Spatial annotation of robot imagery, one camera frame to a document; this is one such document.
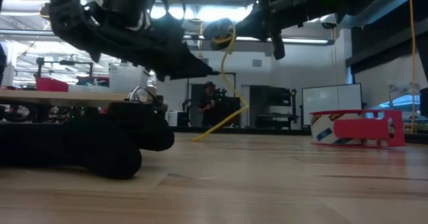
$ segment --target cable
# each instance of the cable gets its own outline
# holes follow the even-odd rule
[[[415,37],[415,20],[413,17],[413,0],[409,0],[410,5],[410,26],[412,29],[412,123],[410,127],[410,132],[413,134],[415,132],[415,78],[416,78],[416,37]]]
[[[336,28],[333,29],[334,31],[334,67],[336,72],[336,85],[339,85],[339,73],[338,73],[338,66],[337,66],[337,45],[336,45]],[[337,89],[337,106],[339,107],[339,87]]]
[[[216,44],[220,44],[220,43],[225,43],[225,42],[230,41],[229,45],[227,46],[226,52],[225,52],[225,54],[223,56],[223,59],[221,60],[221,68],[220,68],[220,70],[221,70],[221,77],[223,78],[226,86],[229,89],[233,90],[233,92],[235,93],[235,95],[238,96],[238,98],[241,100],[241,102],[244,105],[244,107],[242,109],[240,109],[240,110],[237,110],[236,112],[234,112],[233,114],[231,114],[230,116],[228,116],[226,119],[224,119],[220,123],[216,124],[214,127],[210,128],[208,131],[206,131],[202,135],[200,135],[200,136],[198,136],[196,138],[193,138],[192,141],[198,141],[198,140],[200,140],[202,138],[205,138],[206,136],[208,136],[209,134],[211,134],[212,131],[217,130],[218,128],[222,127],[227,121],[231,120],[233,117],[241,114],[242,112],[248,110],[248,108],[249,108],[248,103],[241,96],[241,94],[239,94],[237,92],[237,90],[233,87],[233,84],[231,83],[231,80],[225,75],[225,71],[224,71],[225,60],[227,58],[227,55],[232,54],[233,45],[235,43],[235,38],[236,38],[235,24],[230,19],[229,19],[229,22],[230,22],[231,28],[232,28],[231,35],[229,37],[227,37],[228,33],[223,34],[223,36],[221,36],[219,39],[213,39],[213,42],[216,43]]]
[[[44,27],[43,27],[43,30],[45,31],[45,30],[47,30],[48,29],[48,27],[50,27],[49,25],[44,25]],[[40,39],[40,35],[28,46],[28,48],[23,52],[23,53],[21,53],[21,55],[19,55],[18,56],[18,58],[16,58],[16,61],[18,62],[19,60],[21,60],[22,58],[24,58],[25,57],[25,55],[27,55],[27,53],[28,53],[28,51],[34,46],[34,44],[37,42],[37,41],[39,41],[39,39]]]

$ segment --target wooden floor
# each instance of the wooden floor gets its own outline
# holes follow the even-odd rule
[[[0,170],[0,223],[428,223],[428,146],[330,148],[302,136],[177,134],[130,181]]]

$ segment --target person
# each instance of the person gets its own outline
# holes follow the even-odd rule
[[[199,102],[199,113],[203,114],[202,127],[212,127],[218,123],[215,85],[213,82],[207,82],[204,85],[205,93]]]

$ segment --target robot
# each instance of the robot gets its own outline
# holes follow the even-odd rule
[[[48,13],[53,32],[98,62],[101,53],[140,65],[164,81],[218,74],[195,57],[183,43],[183,19],[169,12],[152,19],[157,0],[104,0],[102,5],[80,0],[50,0]],[[239,37],[272,40],[274,57],[286,52],[281,30],[335,13],[337,23],[345,15],[358,15],[374,0],[254,0],[252,12],[235,24]],[[205,39],[229,35],[226,19],[204,30]],[[228,41],[213,41],[213,50],[224,49]],[[20,166],[77,165],[108,178],[127,179],[141,167],[139,149],[162,151],[174,144],[174,133],[157,112],[159,101],[112,104],[106,114],[65,124],[2,124],[0,164]]]

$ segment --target table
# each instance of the table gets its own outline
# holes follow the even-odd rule
[[[95,92],[44,92],[0,90],[0,100],[13,100],[52,106],[107,107],[112,102],[123,102],[127,94]]]

